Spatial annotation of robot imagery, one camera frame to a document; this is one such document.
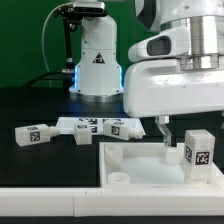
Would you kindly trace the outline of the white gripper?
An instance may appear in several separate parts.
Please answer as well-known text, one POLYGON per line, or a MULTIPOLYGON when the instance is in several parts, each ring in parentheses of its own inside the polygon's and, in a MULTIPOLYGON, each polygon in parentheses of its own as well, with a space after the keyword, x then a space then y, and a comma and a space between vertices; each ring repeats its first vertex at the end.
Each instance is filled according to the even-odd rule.
POLYGON ((156 117, 166 147, 176 138, 168 128, 171 115, 224 110, 224 60, 217 69, 182 71, 178 59, 133 64, 125 74, 123 105, 130 117, 156 117))

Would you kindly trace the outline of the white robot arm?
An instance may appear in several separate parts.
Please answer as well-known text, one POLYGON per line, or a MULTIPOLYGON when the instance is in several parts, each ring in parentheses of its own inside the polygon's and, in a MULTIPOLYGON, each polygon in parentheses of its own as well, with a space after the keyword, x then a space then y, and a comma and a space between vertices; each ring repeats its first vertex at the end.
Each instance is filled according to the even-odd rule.
POLYGON ((128 50, 125 112, 224 110, 224 0, 135 0, 135 16, 153 35, 128 50))

